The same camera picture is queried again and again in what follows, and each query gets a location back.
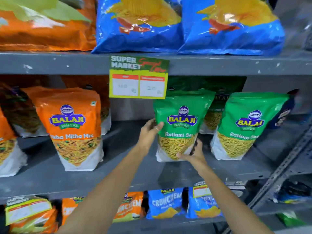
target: person's right hand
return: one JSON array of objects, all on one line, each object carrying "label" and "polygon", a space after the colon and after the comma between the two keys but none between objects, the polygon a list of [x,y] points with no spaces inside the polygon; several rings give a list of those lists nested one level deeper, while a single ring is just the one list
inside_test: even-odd
[{"label": "person's right hand", "polygon": [[207,161],[202,152],[202,142],[200,139],[197,139],[197,145],[194,148],[192,155],[177,154],[177,157],[182,160],[189,161],[193,167],[197,170],[198,174],[203,177],[204,174],[211,168],[208,166]]}]

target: price tag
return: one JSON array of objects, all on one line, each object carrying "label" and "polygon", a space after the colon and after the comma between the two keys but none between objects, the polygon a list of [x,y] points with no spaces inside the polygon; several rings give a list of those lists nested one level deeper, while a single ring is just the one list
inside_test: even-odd
[{"label": "price tag", "polygon": [[165,99],[168,68],[168,60],[111,56],[110,97]]}]

